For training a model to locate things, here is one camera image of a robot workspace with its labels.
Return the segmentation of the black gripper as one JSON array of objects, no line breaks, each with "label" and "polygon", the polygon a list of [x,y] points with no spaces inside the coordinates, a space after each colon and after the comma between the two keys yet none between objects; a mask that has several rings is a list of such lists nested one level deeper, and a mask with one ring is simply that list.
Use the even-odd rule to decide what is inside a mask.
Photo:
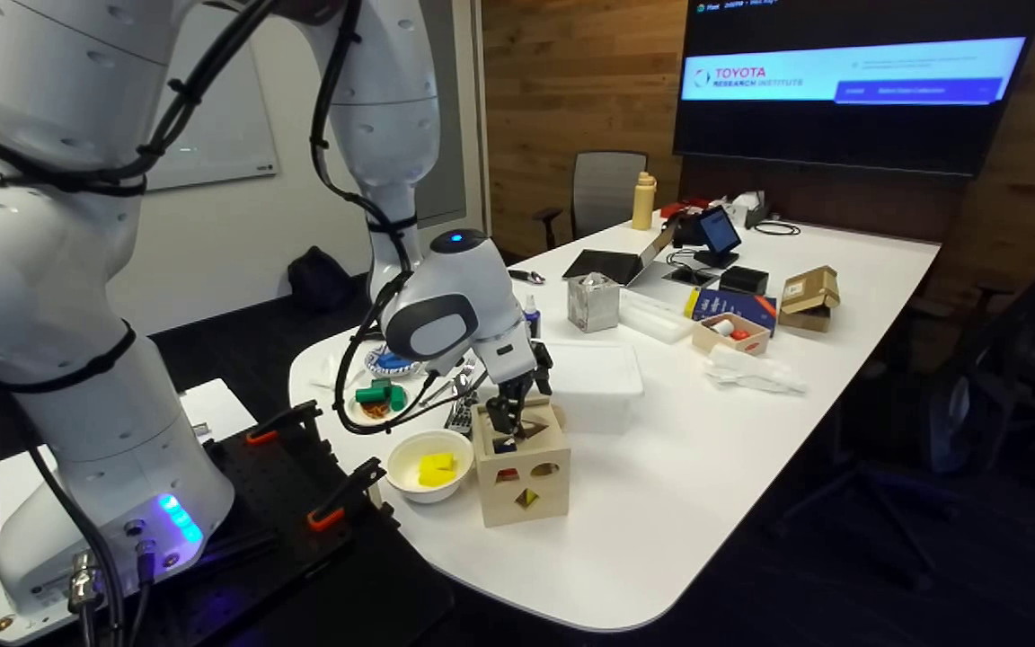
[{"label": "black gripper", "polygon": [[517,438],[531,438],[546,431],[546,396],[548,396],[548,350],[544,342],[531,346],[535,368],[503,382],[499,390],[484,403],[484,414],[493,421],[493,453],[513,453]]}]

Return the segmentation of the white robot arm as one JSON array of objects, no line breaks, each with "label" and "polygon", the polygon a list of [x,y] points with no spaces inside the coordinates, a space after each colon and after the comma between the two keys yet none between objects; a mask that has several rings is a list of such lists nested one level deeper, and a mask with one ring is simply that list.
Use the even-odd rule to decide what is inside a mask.
[{"label": "white robot arm", "polygon": [[189,571],[236,502],[111,282],[150,170],[272,19],[317,58],[310,154],[365,215],[365,326],[431,375],[478,359],[503,423],[546,368],[497,245],[417,226],[443,128],[419,0],[0,0],[0,396],[39,436],[39,489],[0,523],[0,644],[129,638],[126,605]]}]

